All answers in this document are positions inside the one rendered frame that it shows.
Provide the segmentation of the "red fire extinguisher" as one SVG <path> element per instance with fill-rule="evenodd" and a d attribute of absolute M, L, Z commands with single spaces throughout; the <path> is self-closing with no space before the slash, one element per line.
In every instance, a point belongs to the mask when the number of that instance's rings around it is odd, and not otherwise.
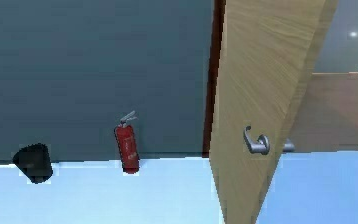
<path fill-rule="evenodd" d="M 128 124 L 129 121 L 136 119 L 135 114 L 135 111 L 131 111 L 122 117 L 114 128 L 122 169 L 127 174 L 135 174 L 140 168 L 134 129 Z"/>

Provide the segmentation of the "light wooden room door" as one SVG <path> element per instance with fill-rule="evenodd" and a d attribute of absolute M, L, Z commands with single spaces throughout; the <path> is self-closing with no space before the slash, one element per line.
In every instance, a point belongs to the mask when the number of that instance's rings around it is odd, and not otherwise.
<path fill-rule="evenodd" d="M 226 0 L 209 162 L 223 224 L 256 224 L 338 0 Z M 269 138 L 251 154 L 243 133 Z"/>

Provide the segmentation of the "black waste bin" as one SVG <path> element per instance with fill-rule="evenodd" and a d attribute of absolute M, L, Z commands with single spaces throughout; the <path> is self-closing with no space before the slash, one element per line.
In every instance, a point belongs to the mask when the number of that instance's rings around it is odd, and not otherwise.
<path fill-rule="evenodd" d="M 49 150 L 43 143 L 21 148 L 12 162 L 34 184 L 44 183 L 53 175 Z"/>

